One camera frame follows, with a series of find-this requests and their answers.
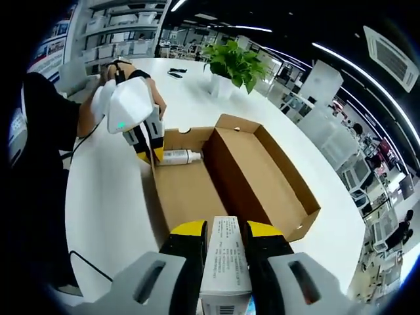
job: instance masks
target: green leaves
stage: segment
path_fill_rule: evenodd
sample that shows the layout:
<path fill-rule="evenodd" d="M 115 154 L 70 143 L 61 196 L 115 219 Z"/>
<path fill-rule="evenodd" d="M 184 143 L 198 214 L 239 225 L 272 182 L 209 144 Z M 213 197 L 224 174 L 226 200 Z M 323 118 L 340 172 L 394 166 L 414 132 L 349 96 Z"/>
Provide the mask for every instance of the green leaves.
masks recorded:
<path fill-rule="evenodd" d="M 209 46 L 204 49 L 204 54 L 210 56 L 207 64 L 210 64 L 212 73 L 231 79 L 238 88 L 244 84 L 248 94 L 254 89 L 258 79 L 265 78 L 266 68 L 257 58 L 257 54 L 244 51 L 235 41 L 228 41 L 226 45 Z"/>

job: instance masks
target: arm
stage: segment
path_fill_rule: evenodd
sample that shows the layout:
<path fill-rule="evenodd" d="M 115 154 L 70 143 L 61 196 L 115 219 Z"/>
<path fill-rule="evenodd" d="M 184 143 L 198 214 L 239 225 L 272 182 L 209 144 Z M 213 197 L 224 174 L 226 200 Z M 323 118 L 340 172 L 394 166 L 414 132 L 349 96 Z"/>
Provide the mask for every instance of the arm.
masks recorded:
<path fill-rule="evenodd" d="M 155 81 L 151 78 L 148 78 L 146 81 L 149 83 L 150 88 L 152 90 L 153 101 L 160 107 L 159 119 L 162 120 L 163 114 L 166 110 L 166 103 L 163 100 L 162 96 L 159 94 L 159 91 L 156 88 Z"/>
<path fill-rule="evenodd" d="M 92 93 L 89 95 L 86 101 L 82 103 L 79 107 L 79 123 L 77 125 L 77 136 L 85 137 L 87 136 L 92 129 L 95 127 L 95 117 L 91 110 L 91 104 L 93 96 L 96 93 L 96 90 L 105 84 L 106 78 L 104 77 L 104 72 L 101 73 L 98 85 L 93 89 Z"/>

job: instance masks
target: white table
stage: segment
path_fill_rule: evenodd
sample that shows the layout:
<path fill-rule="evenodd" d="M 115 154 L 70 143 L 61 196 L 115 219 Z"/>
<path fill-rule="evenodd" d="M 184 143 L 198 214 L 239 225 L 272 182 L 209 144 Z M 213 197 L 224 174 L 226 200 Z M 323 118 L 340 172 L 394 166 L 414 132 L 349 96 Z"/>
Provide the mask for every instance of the white table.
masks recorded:
<path fill-rule="evenodd" d="M 165 128 L 186 131 L 214 126 L 223 113 L 262 123 L 289 156 L 321 206 L 308 234 L 291 244 L 332 272 L 347 292 L 362 248 L 365 226 L 343 183 L 311 141 L 257 91 L 236 90 L 229 101 L 207 92 L 210 72 L 201 62 L 143 58 L 134 65 L 148 72 L 167 103 Z M 186 68 L 182 79 L 169 68 Z M 76 250 L 113 277 L 146 251 L 157 251 L 150 202 L 150 168 L 137 159 L 122 135 L 110 135 L 104 121 L 74 154 L 66 197 L 69 250 Z M 72 259 L 82 293 L 94 301 L 110 284 L 79 259 Z"/>

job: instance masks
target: ceiling light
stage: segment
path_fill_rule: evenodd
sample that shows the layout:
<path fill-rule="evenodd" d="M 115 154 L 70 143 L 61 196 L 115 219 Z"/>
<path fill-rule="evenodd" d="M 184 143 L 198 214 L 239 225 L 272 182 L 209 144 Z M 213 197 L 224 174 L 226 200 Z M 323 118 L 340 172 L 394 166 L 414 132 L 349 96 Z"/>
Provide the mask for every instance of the ceiling light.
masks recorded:
<path fill-rule="evenodd" d="M 217 20 L 217 18 L 215 18 L 214 16 L 207 15 L 207 14 L 204 14 L 204 13 L 198 13 L 198 14 L 196 14 L 196 16 L 198 18 L 205 18 L 206 20 L 210 20 L 210 21 Z"/>
<path fill-rule="evenodd" d="M 411 151 L 412 151 L 412 152 L 415 152 L 415 151 L 414 151 L 413 146 L 411 145 L 410 140 L 408 140 L 408 137 L 407 137 L 406 133 L 404 132 L 403 128 L 401 127 L 401 125 L 400 125 L 397 121 L 395 122 L 395 124 L 398 126 L 398 128 L 400 129 L 400 131 L 401 131 L 402 135 L 403 135 L 403 136 L 404 136 L 404 138 L 406 139 L 406 141 L 407 141 L 407 143 L 408 143 L 409 147 L 411 148 Z M 420 167 L 420 162 L 419 162 L 419 160 L 418 160 L 417 158 L 416 158 L 416 159 L 414 159 L 414 162 L 416 162 L 417 166 L 418 166 L 418 167 Z"/>
<path fill-rule="evenodd" d="M 184 4 L 186 0 L 179 0 L 176 5 L 173 6 L 173 8 L 171 9 L 171 12 L 175 12 L 181 5 Z"/>
<path fill-rule="evenodd" d="M 364 85 L 363 85 L 363 83 L 362 82 L 360 82 L 359 80 L 357 80 L 353 75 L 351 75 L 351 74 L 349 74 L 346 70 L 344 70 L 344 69 L 341 69 L 341 71 L 342 72 L 344 72 L 345 74 L 347 74 L 349 77 L 351 77 L 353 80 L 355 80 L 357 83 L 359 83 L 362 87 L 365 87 Z"/>
<path fill-rule="evenodd" d="M 378 120 L 375 118 L 375 116 L 372 115 L 372 113 L 369 112 L 369 110 L 356 97 L 354 97 L 353 94 L 351 94 L 350 92 L 348 92 L 344 87 L 341 87 L 341 89 L 345 93 L 347 93 L 348 95 L 350 95 L 355 101 L 357 101 L 357 103 L 359 103 L 359 105 L 361 105 L 361 107 L 372 117 L 372 119 L 374 120 L 374 122 L 376 122 L 376 124 L 378 126 L 380 126 L 380 128 L 382 129 L 382 131 L 385 134 L 385 136 L 387 136 L 387 141 L 390 144 L 390 147 L 395 151 L 396 155 L 398 156 L 398 159 L 402 162 L 402 164 L 404 165 L 404 168 L 406 169 L 407 174 L 408 174 L 409 172 L 408 172 L 408 168 L 407 168 L 406 162 L 402 158 L 402 155 L 401 155 L 400 151 L 398 151 L 398 149 L 397 149 L 394 141 L 392 141 L 391 137 L 389 136 L 389 134 L 387 133 L 387 131 L 385 130 L 385 128 L 382 127 L 382 125 L 378 122 Z"/>
<path fill-rule="evenodd" d="M 262 31 L 262 32 L 268 32 L 268 33 L 272 33 L 272 30 L 266 29 L 266 28 L 254 28 L 253 26 L 241 26 L 241 25 L 237 25 L 237 26 L 231 26 L 232 28 L 246 28 L 247 30 L 256 30 L 256 31 Z"/>
<path fill-rule="evenodd" d="M 312 68 L 312 66 L 309 66 L 308 64 L 305 64 L 303 61 L 300 61 L 299 59 L 296 59 L 295 57 L 289 56 L 288 54 L 285 54 L 284 52 L 277 51 L 276 49 L 273 49 L 273 48 L 270 48 L 270 47 L 265 47 L 265 46 L 261 46 L 261 47 L 264 48 L 264 49 L 268 49 L 270 51 L 274 51 L 275 53 L 282 54 L 286 57 L 289 57 L 290 59 L 293 59 L 297 62 L 300 62 L 301 64 L 304 64 L 306 67 Z"/>
<path fill-rule="evenodd" d="M 367 119 L 368 121 L 370 121 L 370 123 L 371 123 L 372 125 L 376 126 L 376 122 L 374 122 L 374 121 L 372 120 L 372 118 L 370 118 L 370 117 L 369 117 L 369 115 L 365 114 L 365 117 L 366 117 L 366 119 Z"/>
<path fill-rule="evenodd" d="M 355 70 L 359 71 L 364 77 L 366 77 L 366 79 L 368 79 L 370 82 L 373 83 L 373 85 L 375 85 L 392 103 L 392 105 L 394 105 L 394 107 L 398 110 L 398 112 L 401 114 L 401 116 L 404 118 L 404 120 L 406 121 L 408 127 L 411 129 L 411 132 L 414 135 L 414 138 L 417 141 L 418 146 L 420 146 L 420 136 L 417 133 L 417 131 L 415 130 L 413 123 L 410 121 L 410 119 L 408 118 L 407 114 L 402 110 L 401 106 L 399 105 L 399 103 L 397 103 L 395 101 L 395 99 L 391 96 L 391 94 L 388 93 L 388 91 L 382 86 L 380 85 L 372 76 L 370 76 L 365 70 L 361 69 L 359 66 L 355 65 L 354 63 L 352 63 L 351 61 L 347 60 L 345 57 L 337 54 L 336 52 L 325 48 L 317 43 L 312 43 L 312 45 L 314 45 L 316 48 L 319 48 L 331 55 L 333 55 L 334 57 L 342 60 L 343 62 L 347 63 L 349 66 L 353 67 Z"/>
<path fill-rule="evenodd" d="M 373 93 L 371 90 L 369 90 L 369 89 L 365 89 L 367 92 L 369 92 L 370 94 L 372 94 L 372 96 L 374 97 L 374 98 L 376 98 L 376 100 L 378 101 L 378 103 L 380 103 L 380 105 L 382 105 L 382 107 L 388 112 L 388 114 L 389 114 L 389 116 L 391 116 L 391 118 L 393 119 L 393 120 L 396 120 L 395 119 L 395 117 L 394 117 L 394 115 L 389 111 L 389 109 L 385 106 L 385 104 L 383 104 L 382 103 L 382 101 L 378 98 L 378 96 L 376 96 L 376 94 L 375 93 Z"/>

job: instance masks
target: small white box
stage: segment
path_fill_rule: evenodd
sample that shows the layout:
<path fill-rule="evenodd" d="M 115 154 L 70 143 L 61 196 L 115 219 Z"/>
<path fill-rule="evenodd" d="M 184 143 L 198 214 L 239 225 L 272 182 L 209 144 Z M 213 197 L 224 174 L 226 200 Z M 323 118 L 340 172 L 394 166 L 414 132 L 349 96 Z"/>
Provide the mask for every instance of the small white box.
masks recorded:
<path fill-rule="evenodd" d="M 95 32 L 104 28 L 108 19 L 105 16 L 94 16 L 86 24 L 86 33 Z"/>
<path fill-rule="evenodd" d="M 127 56 L 130 54 L 130 48 L 133 42 L 131 41 L 124 41 L 120 42 L 115 46 L 115 55 L 116 56 Z"/>
<path fill-rule="evenodd" d="M 142 12 L 138 15 L 137 23 L 151 24 L 153 19 L 156 17 L 156 14 L 156 12 Z"/>
<path fill-rule="evenodd" d="M 200 289 L 204 314 L 245 314 L 251 292 L 238 220 L 215 217 Z"/>
<path fill-rule="evenodd" d="M 110 18 L 110 26 L 132 24 L 136 23 L 137 20 L 135 14 L 113 16 Z"/>
<path fill-rule="evenodd" d="M 107 44 L 98 47 L 98 59 L 112 57 L 114 54 L 114 44 Z"/>
<path fill-rule="evenodd" d="M 96 58 L 98 56 L 97 55 L 98 50 L 96 49 L 96 47 L 91 48 L 91 49 L 87 49 L 85 51 L 82 51 L 81 53 L 83 55 L 83 59 L 84 59 L 85 62 L 90 62 L 90 61 L 96 60 Z"/>
<path fill-rule="evenodd" d="M 149 42 L 145 40 L 139 40 L 134 42 L 133 54 L 146 54 L 149 49 Z"/>

